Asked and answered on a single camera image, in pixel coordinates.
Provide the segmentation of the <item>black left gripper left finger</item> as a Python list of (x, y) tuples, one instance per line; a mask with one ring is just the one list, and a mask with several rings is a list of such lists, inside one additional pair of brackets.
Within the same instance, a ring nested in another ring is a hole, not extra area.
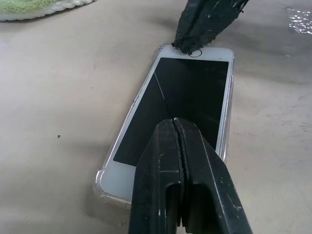
[(175, 234), (181, 223), (184, 175), (171, 119), (159, 123), (135, 171), (130, 234)]

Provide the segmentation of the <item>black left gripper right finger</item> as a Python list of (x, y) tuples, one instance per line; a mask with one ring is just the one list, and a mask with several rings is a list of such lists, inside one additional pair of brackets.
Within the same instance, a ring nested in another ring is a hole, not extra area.
[(185, 173), (182, 225), (188, 234), (251, 234), (230, 173), (197, 126), (175, 118)]

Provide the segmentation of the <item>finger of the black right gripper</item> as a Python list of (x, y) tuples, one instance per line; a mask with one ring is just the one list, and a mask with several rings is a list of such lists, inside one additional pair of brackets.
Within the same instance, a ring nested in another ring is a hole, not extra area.
[(192, 29), (194, 43), (191, 52), (215, 40), (246, 6), (246, 0), (198, 0), (198, 15)]
[(183, 10), (172, 46), (179, 49), (182, 53), (190, 53), (194, 43), (192, 29), (198, 15), (198, 1), (189, 0)]

